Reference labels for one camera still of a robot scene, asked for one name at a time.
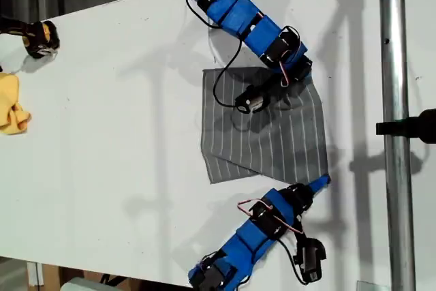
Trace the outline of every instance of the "black mount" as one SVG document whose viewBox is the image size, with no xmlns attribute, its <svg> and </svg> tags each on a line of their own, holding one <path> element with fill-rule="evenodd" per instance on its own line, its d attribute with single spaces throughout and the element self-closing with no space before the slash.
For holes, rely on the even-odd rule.
<svg viewBox="0 0 436 291">
<path fill-rule="evenodd" d="M 436 109 L 428 109 L 419 117 L 408 117 L 402 121 L 378 123 L 378 136 L 404 136 L 419 138 L 424 143 L 436 143 Z"/>
<path fill-rule="evenodd" d="M 302 56 L 290 70 L 288 74 L 291 80 L 301 81 L 312 70 L 312 61 L 306 56 Z M 263 84 L 254 86 L 249 85 L 245 92 L 239 95 L 234 104 L 243 114 L 259 112 L 265 109 L 270 103 L 273 96 L 280 98 L 283 91 L 287 89 L 281 86 L 283 75 L 274 73 Z"/>
</svg>

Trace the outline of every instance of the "black cable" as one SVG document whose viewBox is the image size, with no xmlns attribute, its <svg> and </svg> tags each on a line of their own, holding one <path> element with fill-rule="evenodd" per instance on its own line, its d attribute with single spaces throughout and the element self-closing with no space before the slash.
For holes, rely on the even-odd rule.
<svg viewBox="0 0 436 291">
<path fill-rule="evenodd" d="M 239 287 L 240 287 L 240 286 L 243 286 L 244 284 L 247 284 L 248 281 L 250 280 L 250 277 L 251 277 L 251 275 L 249 275 L 249 276 L 248 276 L 244 281 L 240 282 L 240 283 L 238 284 L 238 286 L 236 287 L 236 291 L 239 290 Z"/>
<path fill-rule="evenodd" d="M 296 276 L 297 280 L 298 280 L 302 285 L 304 285 L 304 286 L 308 285 L 309 283 L 304 282 L 304 281 L 301 279 L 300 275 L 298 274 L 298 272 L 297 272 L 297 268 L 295 267 L 294 259 L 292 259 L 291 252 L 290 252 L 289 249 L 286 247 L 285 243 L 283 243 L 283 241 L 280 240 L 280 239 L 277 239 L 277 242 L 280 243 L 281 246 L 282 246 L 283 248 L 285 248 L 286 253 L 287 253 L 287 256 L 289 257 L 289 260 L 290 260 L 291 265 L 292 265 L 292 269 L 294 270 L 294 273 L 295 273 L 295 276 Z"/>
<path fill-rule="evenodd" d="M 238 50 L 236 51 L 236 54 L 234 54 L 233 58 L 230 59 L 230 61 L 228 62 L 228 64 L 223 68 L 223 70 L 221 71 L 221 73 L 219 73 L 217 79 L 215 80 L 215 84 L 213 85 L 213 97 L 215 98 L 215 100 L 217 101 L 218 104 L 220 104 L 223 107 L 226 108 L 235 108 L 235 105 L 227 105 L 227 104 L 223 104 L 217 97 L 217 85 L 219 82 L 219 79 L 223 76 L 223 74 L 225 73 L 225 71 L 227 71 L 227 69 L 231 66 L 231 64 L 233 64 L 234 60 L 237 58 L 237 56 L 239 55 L 239 52 L 241 50 L 241 48 L 243 47 L 243 41 L 239 40 L 239 47 Z"/>
<path fill-rule="evenodd" d="M 188 8 L 191 10 L 191 12 L 194 13 L 194 15 L 196 15 L 205 25 L 207 25 L 208 27 L 210 27 L 211 29 L 220 29 L 221 27 L 218 25 L 211 25 L 209 23 L 207 23 L 203 17 L 201 17 L 195 10 L 193 10 L 193 8 L 191 7 L 191 5 L 189 4 L 189 0 L 186 0 L 186 4 L 188 5 Z"/>
</svg>

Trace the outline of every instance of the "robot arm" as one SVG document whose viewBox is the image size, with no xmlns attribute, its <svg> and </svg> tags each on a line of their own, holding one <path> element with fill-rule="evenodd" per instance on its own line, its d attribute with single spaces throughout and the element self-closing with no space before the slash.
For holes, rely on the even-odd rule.
<svg viewBox="0 0 436 291">
<path fill-rule="evenodd" d="M 251 217 L 224 246 L 205 256 L 189 272 L 193 288 L 235 290 L 251 276 L 255 263 L 268 248 L 280 242 L 289 229 L 297 238 L 297 254 L 291 259 L 300 266 L 301 282 L 307 285 L 321 279 L 321 260 L 326 259 L 324 246 L 306 237 L 298 217 L 309 209 L 314 195 L 329 182 L 330 177 L 325 175 L 309 185 L 295 184 L 280 191 L 271 189 L 251 208 Z"/>
<path fill-rule="evenodd" d="M 0 17 L 0 34 L 21 36 L 27 52 L 35 59 L 52 54 L 60 45 L 57 29 L 49 20 L 27 24 Z"/>
<path fill-rule="evenodd" d="M 307 48 L 293 28 L 280 29 L 250 0 L 196 1 L 218 27 L 244 42 L 272 71 L 288 72 L 294 80 L 304 78 L 291 70 L 297 62 L 308 61 Z"/>
</svg>

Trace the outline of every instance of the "red wire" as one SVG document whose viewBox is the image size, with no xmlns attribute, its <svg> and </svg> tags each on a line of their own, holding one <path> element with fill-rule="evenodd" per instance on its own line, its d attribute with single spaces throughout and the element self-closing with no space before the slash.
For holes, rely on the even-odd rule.
<svg viewBox="0 0 436 291">
<path fill-rule="evenodd" d="M 268 206 L 264 201 L 262 201 L 262 200 L 260 200 L 260 199 L 250 199 L 250 200 L 245 200 L 245 201 L 238 202 L 238 209 L 239 209 L 240 211 L 244 212 L 245 214 L 247 214 L 248 216 L 252 217 L 253 215 L 252 215 L 249 211 L 246 211 L 246 210 L 241 206 L 242 204 L 247 204 L 247 203 L 252 202 L 252 201 L 260 202 L 260 203 L 263 204 L 263 205 L 264 205 L 264 206 L 265 206 L 269 211 L 271 211 L 271 210 L 273 209 L 273 206 Z M 286 228 L 288 228 L 288 229 L 291 230 L 292 232 L 303 234 L 303 232 L 301 232 L 301 231 L 299 231 L 299 230 L 293 228 L 291 225 L 287 224 L 287 223 L 284 222 L 282 219 L 278 218 L 276 215 L 274 215 L 274 218 L 275 218 L 276 220 L 278 220 L 280 223 L 282 223 Z"/>
</svg>

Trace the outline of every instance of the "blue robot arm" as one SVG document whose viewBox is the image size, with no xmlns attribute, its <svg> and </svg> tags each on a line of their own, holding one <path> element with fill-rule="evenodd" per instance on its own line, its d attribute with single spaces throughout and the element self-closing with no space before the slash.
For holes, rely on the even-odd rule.
<svg viewBox="0 0 436 291">
<path fill-rule="evenodd" d="M 235 290 L 249 278 L 255 263 L 268 248 L 289 229 L 302 232 L 297 219 L 312 205 L 314 195 L 330 182 L 328 175 L 309 185 L 296 184 L 277 191 L 271 189 L 252 208 L 252 216 L 216 253 L 205 256 L 189 272 L 195 290 Z M 326 259 L 324 246 L 303 233 L 297 233 L 297 254 L 293 261 L 300 265 L 303 284 L 321 278 L 321 260 Z"/>
<path fill-rule="evenodd" d="M 310 61 L 304 56 L 306 46 L 293 28 L 280 29 L 250 0 L 196 1 L 218 27 L 243 41 L 272 71 L 281 72 L 282 64 L 290 78 L 305 77 L 291 70 L 299 61 Z"/>
</svg>

